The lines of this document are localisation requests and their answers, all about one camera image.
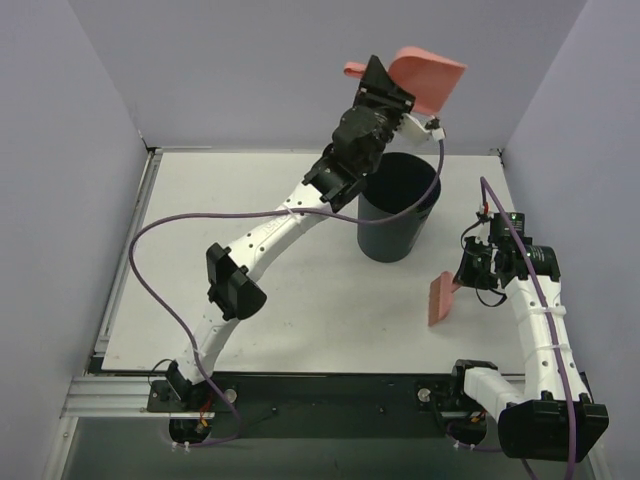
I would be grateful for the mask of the pink hand brush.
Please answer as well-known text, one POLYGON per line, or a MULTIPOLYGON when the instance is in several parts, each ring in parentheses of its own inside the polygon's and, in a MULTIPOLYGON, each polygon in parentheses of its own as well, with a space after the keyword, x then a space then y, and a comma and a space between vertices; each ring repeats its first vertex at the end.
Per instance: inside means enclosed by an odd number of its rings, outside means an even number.
POLYGON ((460 285, 454 280, 454 274, 442 272, 430 284, 428 304, 428 325, 430 327, 443 321, 449 314, 456 291, 460 285))

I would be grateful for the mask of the pink plastic dustpan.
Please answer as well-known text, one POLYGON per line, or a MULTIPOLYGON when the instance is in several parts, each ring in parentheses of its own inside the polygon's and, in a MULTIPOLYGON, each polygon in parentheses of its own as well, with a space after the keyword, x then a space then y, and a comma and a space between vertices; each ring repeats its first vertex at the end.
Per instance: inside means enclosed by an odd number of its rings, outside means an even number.
MULTIPOLYGON (((348 62, 343 73, 360 83, 367 63, 348 62)), ((424 115, 442 110, 467 69, 462 63, 418 47, 401 48, 384 67, 396 84, 415 96, 411 112, 424 115)))

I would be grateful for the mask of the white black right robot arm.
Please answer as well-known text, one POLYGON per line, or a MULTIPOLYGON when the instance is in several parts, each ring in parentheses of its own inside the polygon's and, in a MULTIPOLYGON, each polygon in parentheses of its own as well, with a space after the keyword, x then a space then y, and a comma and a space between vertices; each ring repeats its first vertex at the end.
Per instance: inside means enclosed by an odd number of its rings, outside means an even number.
POLYGON ((511 306, 524 361, 518 390, 489 361, 459 360, 453 392, 481 406, 498 424, 506 456, 545 461, 582 461, 609 425, 574 358, 561 302, 560 269, 554 250, 534 244, 525 216, 485 213, 486 239, 466 234, 463 256, 446 288, 467 287, 499 294, 511 306))

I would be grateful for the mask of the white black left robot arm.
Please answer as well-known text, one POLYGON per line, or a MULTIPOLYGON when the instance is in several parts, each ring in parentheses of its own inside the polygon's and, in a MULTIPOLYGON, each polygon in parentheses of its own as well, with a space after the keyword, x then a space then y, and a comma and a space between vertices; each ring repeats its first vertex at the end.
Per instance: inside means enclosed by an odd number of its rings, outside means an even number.
POLYGON ((258 282, 266 269, 327 214, 339 212, 365 189, 414 103, 414 96, 371 56, 353 105, 341 116, 321 158, 282 203, 284 213, 226 247, 214 243, 207 249, 208 300, 219 311, 205 314, 189 347, 167 370, 169 398, 179 409, 189 412, 202 405, 202 383, 211 378, 232 332, 264 306, 267 296, 258 282))

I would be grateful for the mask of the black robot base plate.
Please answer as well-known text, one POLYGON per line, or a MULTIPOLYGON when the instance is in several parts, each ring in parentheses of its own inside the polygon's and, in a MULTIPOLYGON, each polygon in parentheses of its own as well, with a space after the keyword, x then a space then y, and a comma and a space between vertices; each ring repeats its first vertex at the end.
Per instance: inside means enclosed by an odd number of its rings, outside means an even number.
POLYGON ((480 443, 489 416, 455 392, 451 375, 240 374, 219 372, 181 401, 155 380, 151 413, 168 414, 169 434, 197 443, 238 434, 243 439, 427 439, 450 435, 480 443))

